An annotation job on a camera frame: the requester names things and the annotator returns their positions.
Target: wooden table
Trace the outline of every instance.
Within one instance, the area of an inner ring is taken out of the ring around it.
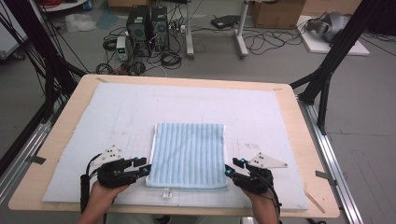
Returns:
[[[291,87],[287,84],[181,79],[162,77],[117,77],[87,75],[78,84],[61,116],[53,126],[37,156],[47,159],[42,165],[32,163],[8,203],[14,210],[79,211],[78,203],[43,203],[42,198],[52,179],[57,162],[72,137],[85,108],[101,82],[133,83],[164,86],[224,88],[235,90],[273,91],[285,122],[297,167],[304,185],[309,209],[303,212],[285,212],[282,217],[338,217],[340,212],[326,179],[316,176],[323,172],[318,153],[306,127],[302,112]],[[206,216],[251,217],[246,208],[202,208],[174,206],[113,205],[110,212],[142,214],[179,214]]]

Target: gray floor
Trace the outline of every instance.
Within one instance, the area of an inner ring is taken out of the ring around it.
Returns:
[[[75,8],[63,13],[86,12]],[[62,20],[63,13],[56,17],[56,21]],[[88,14],[99,21],[105,13],[103,9],[96,9]],[[194,18],[193,24],[210,27],[211,19],[211,16]],[[94,71],[96,65],[103,62],[103,37],[124,24],[125,19],[116,19],[107,29],[64,34],[64,38],[87,68]],[[185,48],[182,48],[180,55],[183,62],[179,69],[166,70],[165,74],[162,69],[155,68],[145,75],[291,83],[315,71],[325,57],[308,53],[302,44],[270,50],[261,56],[250,54],[240,60],[231,33],[200,32],[194,33],[193,37],[196,52],[193,61],[185,57]],[[396,53],[394,42],[371,41]],[[347,56],[333,76],[326,128],[364,223],[393,223],[396,219],[396,136],[393,131],[396,126],[393,118],[396,109],[393,99],[396,95],[393,88],[396,85],[395,56],[364,40],[361,43],[370,51],[370,56]],[[80,66],[71,51],[64,50],[68,61]],[[0,156],[44,101],[32,68],[28,60],[9,59],[0,63]],[[9,197],[0,206],[2,223],[53,223],[53,220],[71,223],[78,218],[78,213],[10,211],[7,208]],[[307,223],[297,218],[283,220],[284,223]],[[191,221],[190,217],[177,217],[172,223]],[[340,216],[327,220],[327,223],[346,221]]]

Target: white mounting bracket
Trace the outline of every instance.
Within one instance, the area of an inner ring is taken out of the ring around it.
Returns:
[[[266,168],[287,168],[288,164],[274,159],[270,156],[267,156],[261,152],[257,154],[253,159],[248,162],[249,165],[255,166],[258,168],[266,169]]]
[[[105,152],[102,153],[102,155],[100,155],[98,158],[96,158],[94,161],[92,161],[90,165],[91,166],[102,165],[105,163],[109,163],[111,161],[117,161],[117,160],[121,159],[120,152],[121,152],[121,150],[116,148],[115,145],[113,145],[112,147],[106,149]]]

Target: striped towel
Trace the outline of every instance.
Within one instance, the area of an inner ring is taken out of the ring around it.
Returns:
[[[148,187],[226,188],[224,125],[158,124],[151,163]]]

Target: human hand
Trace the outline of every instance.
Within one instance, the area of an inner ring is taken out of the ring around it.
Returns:
[[[253,215],[259,224],[277,224],[277,214],[274,199],[269,191],[263,194],[255,194],[241,189],[251,201]]]
[[[96,223],[100,217],[106,213],[107,209],[113,204],[113,200],[129,187],[122,186],[116,189],[102,187],[98,181],[92,185],[90,199],[87,207],[77,223]]]

